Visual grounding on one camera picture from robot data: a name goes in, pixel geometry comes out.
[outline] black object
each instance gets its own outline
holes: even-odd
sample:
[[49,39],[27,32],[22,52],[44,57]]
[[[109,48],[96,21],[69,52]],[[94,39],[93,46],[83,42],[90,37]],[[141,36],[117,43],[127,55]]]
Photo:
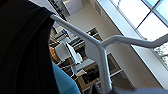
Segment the black object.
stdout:
[[28,0],[0,8],[1,94],[59,94],[48,48],[51,14]]

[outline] wall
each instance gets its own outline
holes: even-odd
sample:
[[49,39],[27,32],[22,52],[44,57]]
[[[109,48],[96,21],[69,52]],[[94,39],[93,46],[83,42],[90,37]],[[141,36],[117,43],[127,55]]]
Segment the wall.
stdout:
[[[99,15],[94,9],[94,0],[89,0],[89,2],[83,0],[83,9],[71,16],[67,16],[68,22],[84,32],[96,27],[103,40],[112,35],[121,34],[103,9],[101,9],[101,15]],[[121,69],[126,72],[133,86],[161,87],[131,46],[113,44],[107,47],[107,53],[112,53]]]

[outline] metal railing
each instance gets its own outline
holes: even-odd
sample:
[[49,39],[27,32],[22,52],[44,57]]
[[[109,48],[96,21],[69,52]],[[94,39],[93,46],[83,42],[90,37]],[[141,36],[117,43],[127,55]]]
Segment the metal railing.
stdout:
[[102,86],[102,93],[108,94],[112,90],[111,80],[110,80],[110,73],[109,73],[109,66],[106,57],[106,47],[110,44],[116,43],[126,43],[137,45],[145,48],[155,48],[163,43],[168,41],[168,34],[162,36],[161,38],[155,41],[144,41],[138,39],[132,39],[128,37],[124,37],[121,35],[114,35],[109,37],[108,39],[100,42],[99,40],[93,38],[92,36],[88,35],[87,33],[83,32],[82,30],[76,28],[75,26],[71,25],[70,23],[62,20],[60,17],[56,15],[51,15],[50,18],[56,21],[57,24],[61,25],[62,27],[66,28],[67,30],[71,31],[73,34],[81,38],[85,41],[85,52],[86,55],[96,61],[99,67],[99,74]]

